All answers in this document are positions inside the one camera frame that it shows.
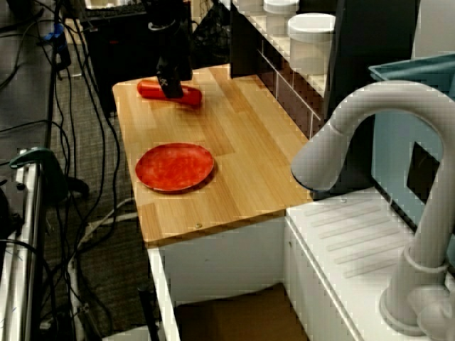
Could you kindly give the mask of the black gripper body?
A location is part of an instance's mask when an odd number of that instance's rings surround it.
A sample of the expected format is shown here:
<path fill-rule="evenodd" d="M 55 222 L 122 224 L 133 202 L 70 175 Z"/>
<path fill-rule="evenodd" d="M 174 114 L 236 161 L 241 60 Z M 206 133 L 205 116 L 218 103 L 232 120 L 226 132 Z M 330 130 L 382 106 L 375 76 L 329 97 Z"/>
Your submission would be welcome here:
<path fill-rule="evenodd" d="M 180 54 L 171 56 L 161 55 L 156 66 L 156 74 L 160 70 L 176 70 L 178 73 L 178 65 L 184 60 L 190 60 L 190 58 L 187 55 Z"/>

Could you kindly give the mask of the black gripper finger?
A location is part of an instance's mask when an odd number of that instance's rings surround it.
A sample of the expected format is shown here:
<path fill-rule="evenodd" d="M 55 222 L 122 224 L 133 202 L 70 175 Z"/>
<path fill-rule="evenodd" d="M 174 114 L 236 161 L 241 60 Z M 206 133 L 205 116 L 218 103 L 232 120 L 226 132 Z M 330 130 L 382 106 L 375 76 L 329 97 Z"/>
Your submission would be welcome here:
<path fill-rule="evenodd" d="M 184 60 L 178 65 L 178 76 L 181 81 L 192 80 L 193 77 L 193 68 L 191 66 L 190 60 Z"/>
<path fill-rule="evenodd" d="M 183 89 L 176 70 L 160 70 L 157 72 L 157 77 L 161 90 L 167 98 L 182 98 Z"/>

